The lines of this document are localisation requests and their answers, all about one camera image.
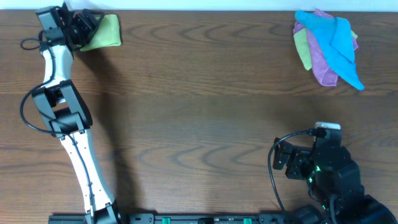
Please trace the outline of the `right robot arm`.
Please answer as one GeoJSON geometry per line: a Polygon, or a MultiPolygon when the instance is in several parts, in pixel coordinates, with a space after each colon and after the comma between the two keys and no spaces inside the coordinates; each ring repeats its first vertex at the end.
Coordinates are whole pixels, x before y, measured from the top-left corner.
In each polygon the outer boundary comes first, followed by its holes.
{"type": "Polygon", "coordinates": [[[306,181],[309,195],[322,209],[307,205],[284,210],[286,223],[397,224],[385,205],[365,193],[359,166],[341,144],[340,129],[317,127],[299,133],[313,136],[313,145],[294,146],[287,142],[289,135],[275,138],[268,170],[284,169],[287,178],[306,181]]]}

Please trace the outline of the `green microfiber cloth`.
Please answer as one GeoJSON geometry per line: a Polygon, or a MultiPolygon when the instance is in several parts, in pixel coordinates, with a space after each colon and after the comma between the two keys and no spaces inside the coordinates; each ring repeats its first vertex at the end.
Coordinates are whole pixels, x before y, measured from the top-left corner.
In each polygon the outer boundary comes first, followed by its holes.
{"type": "Polygon", "coordinates": [[[104,47],[117,47],[122,44],[118,16],[105,15],[90,43],[80,49],[81,52],[104,47]]]}

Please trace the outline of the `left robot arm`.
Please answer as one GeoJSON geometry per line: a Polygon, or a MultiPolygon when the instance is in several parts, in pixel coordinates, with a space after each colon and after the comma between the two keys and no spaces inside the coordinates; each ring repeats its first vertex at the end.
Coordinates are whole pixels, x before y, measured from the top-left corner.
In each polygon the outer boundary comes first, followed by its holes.
{"type": "Polygon", "coordinates": [[[58,215],[50,223],[122,223],[114,195],[96,158],[91,113],[71,79],[73,52],[93,39],[104,13],[84,9],[76,14],[67,3],[36,11],[43,31],[40,53],[45,59],[43,82],[29,92],[45,133],[60,140],[70,157],[84,202],[84,215],[58,215]]]}

